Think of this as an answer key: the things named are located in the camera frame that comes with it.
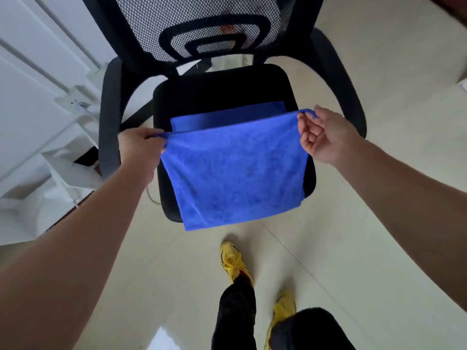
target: blue microfiber towel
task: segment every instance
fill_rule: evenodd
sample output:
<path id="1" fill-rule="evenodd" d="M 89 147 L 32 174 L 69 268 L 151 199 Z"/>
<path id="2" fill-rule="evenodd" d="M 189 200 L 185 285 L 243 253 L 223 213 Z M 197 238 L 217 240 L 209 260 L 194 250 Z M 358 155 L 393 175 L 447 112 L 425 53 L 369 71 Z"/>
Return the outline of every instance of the blue microfiber towel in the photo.
<path id="1" fill-rule="evenodd" d="M 167 139 L 162 161 L 187 231 L 300 205 L 308 154 L 300 146 L 297 113 L 162 134 Z"/>
<path id="2" fill-rule="evenodd" d="M 269 102 L 244 107 L 213 111 L 210 113 L 184 115 L 171 119 L 173 132 L 196 131 L 219 126 L 246 123 L 252 120 L 285 113 L 284 102 Z"/>

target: chair seat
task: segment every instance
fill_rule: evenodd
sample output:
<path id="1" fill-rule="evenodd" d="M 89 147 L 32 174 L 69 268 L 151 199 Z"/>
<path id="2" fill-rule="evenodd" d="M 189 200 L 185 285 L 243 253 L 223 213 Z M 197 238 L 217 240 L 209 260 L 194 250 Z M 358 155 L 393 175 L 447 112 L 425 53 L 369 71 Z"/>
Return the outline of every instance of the chair seat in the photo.
<path id="1" fill-rule="evenodd" d="M 272 64 L 173 77 L 154 90 L 153 98 L 154 127 L 165 131 L 172 131 L 172 117 L 245 105 L 283 101 L 288 112 L 298 110 L 287 75 Z M 182 222 L 172 183 L 162 163 L 157 176 L 165 215 L 174 222 Z M 315 168 L 309 157 L 303 184 L 305 198 L 315 185 Z"/>

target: hand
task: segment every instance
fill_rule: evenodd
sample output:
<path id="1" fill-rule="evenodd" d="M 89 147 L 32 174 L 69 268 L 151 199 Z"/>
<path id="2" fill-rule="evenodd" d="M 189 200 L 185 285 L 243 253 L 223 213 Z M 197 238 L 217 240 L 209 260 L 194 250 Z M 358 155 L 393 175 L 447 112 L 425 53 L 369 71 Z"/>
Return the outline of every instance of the hand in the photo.
<path id="1" fill-rule="evenodd" d="M 143 173 L 147 184 L 154 179 L 154 170 L 165 151 L 167 140 L 153 137 L 161 132 L 164 130 L 139 127 L 122 131 L 118 135 L 121 167 Z"/>
<path id="2" fill-rule="evenodd" d="M 302 135 L 300 143 L 314 159 L 334 164 L 342 148 L 359 140 L 360 136 L 341 114 L 319 105 L 314 109 L 317 117 L 311 113 L 297 114 L 298 132 Z"/>

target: foot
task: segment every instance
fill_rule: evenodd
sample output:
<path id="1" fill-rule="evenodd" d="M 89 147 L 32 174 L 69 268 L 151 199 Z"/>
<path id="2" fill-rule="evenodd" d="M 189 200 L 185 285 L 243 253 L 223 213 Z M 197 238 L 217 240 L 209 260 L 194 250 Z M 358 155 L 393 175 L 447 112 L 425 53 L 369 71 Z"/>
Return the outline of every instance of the foot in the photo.
<path id="1" fill-rule="evenodd" d="M 241 274 L 250 279 L 253 286 L 253 277 L 243 262 L 242 255 L 232 241 L 223 241 L 220 245 L 220 263 L 230 277 L 231 282 Z"/>
<path id="2" fill-rule="evenodd" d="M 273 329 L 273 327 L 277 323 L 285 321 L 285 319 L 292 317 L 295 313 L 295 297 L 293 296 L 292 292 L 286 291 L 279 297 L 276 304 L 274 305 L 274 314 L 272 315 L 272 321 L 269 325 L 268 334 L 266 335 L 266 343 L 264 344 L 264 350 L 271 350 L 271 347 L 269 345 L 269 339 L 271 338 L 271 330 Z"/>

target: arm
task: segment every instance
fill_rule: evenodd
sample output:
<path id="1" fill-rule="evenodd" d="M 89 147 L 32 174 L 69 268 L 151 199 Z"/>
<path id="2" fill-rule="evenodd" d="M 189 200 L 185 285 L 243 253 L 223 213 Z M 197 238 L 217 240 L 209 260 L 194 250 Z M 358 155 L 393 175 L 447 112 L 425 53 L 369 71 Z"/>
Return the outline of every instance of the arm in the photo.
<path id="1" fill-rule="evenodd" d="M 418 266 L 467 310 L 467 194 L 361 138 L 340 114 L 298 115 L 302 147 L 350 183 Z"/>
<path id="2" fill-rule="evenodd" d="M 159 164 L 158 130 L 119 135 L 122 165 L 0 273 L 0 347 L 72 349 L 99 300 L 145 187 Z"/>

